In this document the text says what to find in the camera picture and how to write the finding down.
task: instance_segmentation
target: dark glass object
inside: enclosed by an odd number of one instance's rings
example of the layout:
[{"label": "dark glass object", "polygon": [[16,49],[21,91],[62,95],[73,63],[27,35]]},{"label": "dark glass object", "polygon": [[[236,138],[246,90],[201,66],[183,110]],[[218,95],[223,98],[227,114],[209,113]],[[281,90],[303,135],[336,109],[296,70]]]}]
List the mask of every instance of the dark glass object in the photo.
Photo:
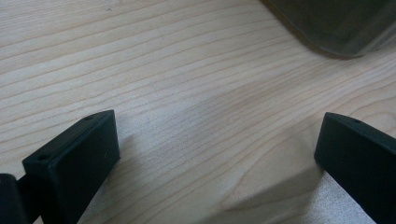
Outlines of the dark glass object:
[{"label": "dark glass object", "polygon": [[309,42],[342,56],[396,43],[395,0],[270,0]]}]

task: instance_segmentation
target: screw hole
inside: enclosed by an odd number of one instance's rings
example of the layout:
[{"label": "screw hole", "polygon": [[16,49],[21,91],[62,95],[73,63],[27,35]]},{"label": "screw hole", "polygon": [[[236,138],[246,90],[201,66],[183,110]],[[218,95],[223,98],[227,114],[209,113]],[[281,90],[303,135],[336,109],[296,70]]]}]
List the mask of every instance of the screw hole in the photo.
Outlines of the screw hole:
[{"label": "screw hole", "polygon": [[39,160],[39,161],[45,161],[45,160],[47,160],[47,159],[49,159],[50,158],[50,155],[41,155],[41,156],[39,156],[37,159]]}]

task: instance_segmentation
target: black plastic piece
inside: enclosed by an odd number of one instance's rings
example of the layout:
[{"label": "black plastic piece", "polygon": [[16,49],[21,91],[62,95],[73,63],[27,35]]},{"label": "black plastic piece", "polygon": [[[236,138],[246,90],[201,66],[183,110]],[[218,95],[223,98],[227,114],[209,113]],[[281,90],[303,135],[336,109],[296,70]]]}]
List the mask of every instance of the black plastic piece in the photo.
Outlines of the black plastic piece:
[{"label": "black plastic piece", "polygon": [[38,216],[45,223],[77,223],[119,159],[114,111],[81,119],[23,160],[26,175],[17,189],[8,185],[19,193],[11,205],[23,208],[11,209],[2,201],[0,214],[7,207],[21,217],[12,223],[32,223]]},{"label": "black plastic piece", "polygon": [[28,223],[17,180],[0,174],[0,223]]},{"label": "black plastic piece", "polygon": [[396,139],[326,113],[315,159],[375,222],[396,223]]}]

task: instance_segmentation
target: light wood surface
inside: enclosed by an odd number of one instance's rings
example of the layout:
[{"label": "light wood surface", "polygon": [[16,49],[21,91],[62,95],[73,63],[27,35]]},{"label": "light wood surface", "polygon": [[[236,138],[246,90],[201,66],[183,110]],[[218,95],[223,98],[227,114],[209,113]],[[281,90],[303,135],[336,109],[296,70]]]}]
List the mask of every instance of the light wood surface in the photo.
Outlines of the light wood surface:
[{"label": "light wood surface", "polygon": [[0,170],[114,109],[80,223],[372,223],[313,159],[326,111],[396,136],[396,52],[314,52],[259,0],[0,3]]}]

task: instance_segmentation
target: table surface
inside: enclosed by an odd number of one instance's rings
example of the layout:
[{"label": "table surface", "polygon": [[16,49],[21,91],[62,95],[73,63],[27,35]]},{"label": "table surface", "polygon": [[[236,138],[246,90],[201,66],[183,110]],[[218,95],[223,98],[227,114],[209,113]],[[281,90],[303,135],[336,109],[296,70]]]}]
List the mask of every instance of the table surface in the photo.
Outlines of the table surface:
[{"label": "table surface", "polygon": [[313,152],[326,111],[396,136],[395,48],[326,56],[260,0],[0,10],[2,173],[116,112],[121,159],[80,223],[373,223]]}]

